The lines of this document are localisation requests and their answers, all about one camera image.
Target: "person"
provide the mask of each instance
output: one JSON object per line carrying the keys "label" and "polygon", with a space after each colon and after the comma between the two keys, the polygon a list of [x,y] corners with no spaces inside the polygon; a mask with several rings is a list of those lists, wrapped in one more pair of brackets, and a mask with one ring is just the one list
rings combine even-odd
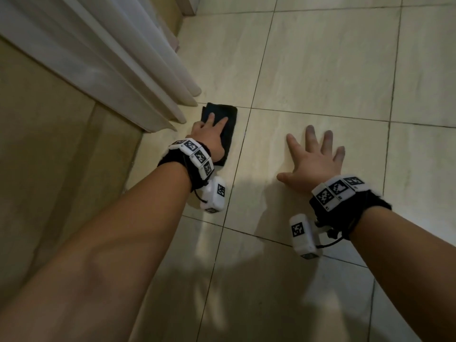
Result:
{"label": "person", "polygon": [[[190,137],[224,155],[227,119],[211,114]],[[314,128],[305,147],[288,134],[292,173],[277,179],[307,193],[341,172],[345,150],[333,157],[333,133],[320,146]],[[163,259],[190,194],[185,166],[158,166],[87,222],[24,285],[0,314],[1,341],[126,341],[146,290]],[[423,340],[456,336],[456,247],[384,207],[365,210],[350,239],[376,280]]]}

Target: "person's left hand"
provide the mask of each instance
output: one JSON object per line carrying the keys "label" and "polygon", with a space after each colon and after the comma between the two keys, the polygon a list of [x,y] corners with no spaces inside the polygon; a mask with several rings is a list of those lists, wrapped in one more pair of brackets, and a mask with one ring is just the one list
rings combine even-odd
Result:
{"label": "person's left hand", "polygon": [[223,131],[228,118],[223,118],[214,126],[214,113],[210,113],[206,123],[197,121],[193,124],[191,134],[187,138],[193,138],[206,145],[211,151],[213,162],[220,161],[225,155],[225,149],[222,147],[220,134]]}

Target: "white curtain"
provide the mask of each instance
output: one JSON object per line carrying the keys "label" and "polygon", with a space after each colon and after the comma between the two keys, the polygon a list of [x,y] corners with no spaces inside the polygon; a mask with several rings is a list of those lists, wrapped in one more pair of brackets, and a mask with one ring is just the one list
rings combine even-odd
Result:
{"label": "white curtain", "polygon": [[201,93],[149,0],[0,0],[0,34],[146,131]]}

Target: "curtain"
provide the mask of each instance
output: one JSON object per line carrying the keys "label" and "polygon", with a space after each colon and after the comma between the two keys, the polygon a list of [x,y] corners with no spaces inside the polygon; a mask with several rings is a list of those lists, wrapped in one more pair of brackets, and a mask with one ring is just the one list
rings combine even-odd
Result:
{"label": "curtain", "polygon": [[0,0],[0,34],[146,131],[184,123],[177,103],[197,106],[149,0]]}

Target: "black cleaning cloth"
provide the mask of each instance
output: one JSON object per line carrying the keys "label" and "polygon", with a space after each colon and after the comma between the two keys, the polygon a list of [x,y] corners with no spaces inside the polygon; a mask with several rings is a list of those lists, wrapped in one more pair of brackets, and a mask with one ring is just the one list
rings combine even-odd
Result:
{"label": "black cleaning cloth", "polygon": [[233,138],[234,126],[236,126],[238,109],[233,106],[208,103],[207,106],[202,107],[201,121],[206,122],[210,113],[214,113],[215,115],[214,125],[225,116],[228,116],[228,122],[220,135],[222,139],[222,146],[225,149],[225,156],[223,156],[220,161],[214,163],[214,166],[224,166],[231,147],[231,140]]}

